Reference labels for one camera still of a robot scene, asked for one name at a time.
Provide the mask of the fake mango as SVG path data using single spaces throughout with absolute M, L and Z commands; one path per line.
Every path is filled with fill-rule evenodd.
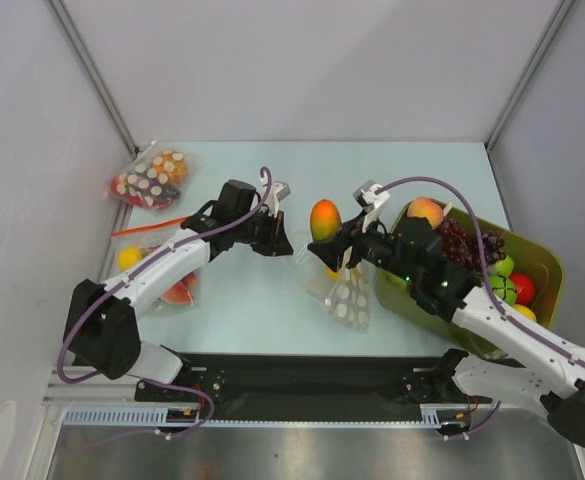
M 310 232 L 314 241 L 333 238 L 342 225 L 337 206 L 328 199 L 318 201 L 310 215 Z

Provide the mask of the fake peach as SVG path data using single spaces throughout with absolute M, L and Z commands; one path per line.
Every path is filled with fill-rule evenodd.
M 414 199 L 408 206 L 406 215 L 409 218 L 427 220 L 433 229 L 437 229 L 445 218 L 444 209 L 427 197 Z

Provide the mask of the red fake grape bunch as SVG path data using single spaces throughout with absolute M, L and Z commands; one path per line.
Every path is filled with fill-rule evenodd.
M 453 218 L 446 217 L 438 227 L 443 242 L 443 254 L 450 261 L 466 268 L 475 268 L 472 239 L 468 232 Z

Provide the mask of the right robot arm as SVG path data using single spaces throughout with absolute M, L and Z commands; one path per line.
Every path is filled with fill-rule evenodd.
M 355 218 L 308 249 L 333 271 L 365 260 L 410 281 L 409 295 L 422 310 L 477 334 L 520 364 L 467 355 L 433 376 L 441 399 L 456 401 L 466 393 L 516 405 L 585 448 L 585 347 L 531 321 L 497 298 L 488 282 L 447 260 L 427 220 L 403 218 L 393 232 L 382 233 Z

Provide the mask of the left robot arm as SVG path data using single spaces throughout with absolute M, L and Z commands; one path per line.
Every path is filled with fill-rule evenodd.
M 73 291 L 60 356 L 73 353 L 110 380 L 132 376 L 157 384 L 171 400 L 186 397 L 192 376 L 165 346 L 142 340 L 139 317 L 171 287 L 236 244 L 264 257 L 289 256 L 281 201 L 290 193 L 268 169 L 260 188 L 227 181 L 215 200 L 187 216 L 176 231 L 136 265 L 101 283 L 86 279 Z

